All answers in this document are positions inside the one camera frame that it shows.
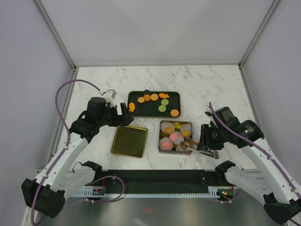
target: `food item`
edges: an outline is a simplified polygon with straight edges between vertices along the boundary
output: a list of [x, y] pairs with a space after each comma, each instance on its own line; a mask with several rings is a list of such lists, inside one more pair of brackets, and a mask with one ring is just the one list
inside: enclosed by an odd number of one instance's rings
[[178, 139], [178, 134], [176, 133], [172, 133], [170, 136], [169, 136], [169, 139], [171, 139], [171, 141], [176, 141]]
[[145, 94], [143, 98], [144, 98], [145, 101], [150, 101], [151, 100], [151, 97], [150, 97], [149, 94]]
[[189, 130], [184, 130], [184, 131], [182, 131], [181, 134], [182, 134], [183, 137], [189, 137], [191, 135]]
[[138, 103], [140, 103], [140, 104], [142, 104], [142, 103], [144, 103], [144, 102], [145, 102], [145, 100], [144, 100], [144, 98], [143, 98], [143, 97], [139, 97], [137, 101], [138, 101]]
[[164, 105], [164, 106], [168, 105], [168, 103], [169, 103], [169, 101], [167, 99], [163, 99], [161, 101], [161, 104]]
[[158, 94], [153, 93], [153, 94], [150, 96], [150, 98], [151, 98], [152, 101], [156, 101], [156, 100], [159, 99], [159, 96], [158, 96]]
[[172, 133], [172, 132], [173, 132], [173, 128], [171, 128], [171, 127], [166, 127], [165, 133], [170, 134], [170, 133]]
[[166, 99], [166, 98], [169, 98], [169, 95], [165, 94], [165, 93], [160, 93], [159, 97], [162, 98], [162, 99]]
[[134, 113], [134, 110], [136, 109], [135, 104], [133, 102], [128, 104], [129, 112]]
[[164, 105], [160, 105], [158, 109], [160, 112], [166, 111], [166, 107]]
[[143, 95], [145, 95], [145, 94], [148, 94], [148, 95], [150, 95], [150, 94], [151, 94], [151, 92], [150, 92], [148, 89], [146, 89], [145, 91], [143, 91]]
[[171, 114], [171, 116], [173, 116], [173, 117], [178, 117], [180, 113], [179, 113], [178, 110], [173, 109], [173, 110], [170, 112], [170, 114]]
[[167, 142], [167, 141], [164, 141], [164, 142], [162, 143], [162, 149], [163, 149], [163, 150], [168, 150], [169, 148], [170, 148], [170, 143]]
[[162, 122], [160, 124], [160, 130], [163, 132], [163, 133], [166, 133], [166, 134], [171, 134], [172, 132], [174, 132], [174, 125], [170, 122]]

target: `metal frame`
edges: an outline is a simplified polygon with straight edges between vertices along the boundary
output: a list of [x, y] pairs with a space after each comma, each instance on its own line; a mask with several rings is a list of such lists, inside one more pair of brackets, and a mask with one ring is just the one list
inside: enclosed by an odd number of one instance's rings
[[269, 20], [271, 19], [272, 15], [274, 14], [277, 6], [279, 5], [279, 3], [281, 2], [281, 0], [274, 0], [271, 4], [271, 6], [269, 7], [266, 15], [264, 16], [261, 24], [259, 25], [259, 28], [257, 29], [255, 35], [253, 36], [243, 58], [241, 59], [240, 63], [238, 64], [239, 67], [243, 67], [244, 64], [246, 63], [246, 60], [248, 59], [250, 53], [252, 52], [254, 45], [256, 44], [256, 42], [258, 41], [258, 39], [260, 38], [262, 32], [264, 31], [267, 23], [269, 22]]
[[64, 54], [66, 60], [68, 61], [69, 65], [70, 65], [70, 67], [72, 68], [72, 70], [75, 70], [76, 65], [75, 65], [74, 61], [72, 60], [71, 56], [69, 55], [68, 50], [67, 50], [66, 46], [64, 45], [61, 37], [59, 36], [58, 32], [56, 31], [55, 26], [53, 25], [47, 11], [45, 10], [44, 5], [42, 4], [42, 2], [40, 0], [32, 0], [32, 1], [35, 4], [35, 6], [37, 7], [41, 16], [43, 17], [47, 27], [49, 28], [55, 41], [57, 42], [58, 46], [60, 47], [62, 53]]

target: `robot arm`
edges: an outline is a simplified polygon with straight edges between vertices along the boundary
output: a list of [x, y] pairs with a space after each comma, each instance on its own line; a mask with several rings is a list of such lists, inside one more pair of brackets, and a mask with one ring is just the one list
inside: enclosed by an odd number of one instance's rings
[[[254, 162], [265, 181], [249, 176], [230, 161], [216, 167], [216, 171], [226, 181], [239, 186], [256, 198], [264, 206], [267, 214], [278, 224], [284, 224], [301, 212], [301, 200], [298, 196], [301, 186], [284, 169], [258, 126], [251, 120], [240, 123], [228, 107], [206, 114], [211, 116], [215, 123], [212, 121], [210, 125], [202, 125], [197, 150], [221, 150], [224, 143], [230, 142]], [[253, 142], [254, 145], [229, 132], [229, 128]], [[264, 149], [269, 157], [257, 147]]]
[[[79, 153], [99, 133], [99, 129], [102, 126], [127, 126], [134, 120], [132, 116], [127, 114], [125, 103], [120, 104], [122, 114], [118, 115], [117, 106], [113, 101], [115, 96], [116, 92], [111, 89], [103, 93], [102, 97], [91, 98], [88, 102], [87, 110], [80, 114], [79, 118], [73, 122], [69, 129], [71, 139], [68, 149], [62, 154], [62, 150], [67, 147], [65, 142], [34, 180], [26, 179], [22, 183], [22, 192], [27, 206], [32, 207], [38, 186], [43, 181], [43, 178], [46, 178], [40, 189], [35, 210], [54, 218], [62, 210], [65, 201], [74, 192], [94, 179], [95, 173], [102, 168], [90, 161], [85, 162], [71, 176], [65, 178], [65, 175]], [[54, 167], [46, 175], [47, 170], [54, 162], [56, 162]]]

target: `white marble table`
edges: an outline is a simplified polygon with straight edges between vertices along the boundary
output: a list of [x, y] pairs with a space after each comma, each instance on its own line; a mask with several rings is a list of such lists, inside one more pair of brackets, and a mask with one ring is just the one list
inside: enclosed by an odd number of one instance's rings
[[[115, 89], [115, 103], [127, 103], [133, 90], [177, 91], [181, 96], [182, 113], [175, 121], [191, 121], [193, 138], [199, 140], [200, 126], [209, 123], [205, 115], [209, 101], [218, 109], [228, 106], [240, 121], [253, 120], [251, 107], [237, 65], [219, 66], [135, 66], [80, 68], [78, 79], [88, 80], [101, 91]], [[91, 97], [98, 96], [95, 88], [77, 82], [72, 94], [66, 121], [68, 126], [87, 107]], [[116, 128], [102, 127], [76, 162], [94, 161], [103, 169], [116, 170], [173, 170], [214, 169], [225, 160], [231, 160], [245, 169], [256, 169], [251, 160], [231, 144], [226, 144], [220, 159], [214, 160], [199, 153], [191, 156], [167, 155], [158, 152], [159, 123], [162, 118], [135, 118], [131, 125], [148, 129], [147, 144], [142, 158], [111, 154]], [[61, 142], [65, 141], [63, 133]]]

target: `empty gold tray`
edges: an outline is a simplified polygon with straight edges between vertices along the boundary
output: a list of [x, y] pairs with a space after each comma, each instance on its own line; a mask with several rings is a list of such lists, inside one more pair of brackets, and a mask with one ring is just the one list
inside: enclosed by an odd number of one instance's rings
[[117, 127], [111, 153], [142, 158], [147, 132], [147, 128], [138, 126]]

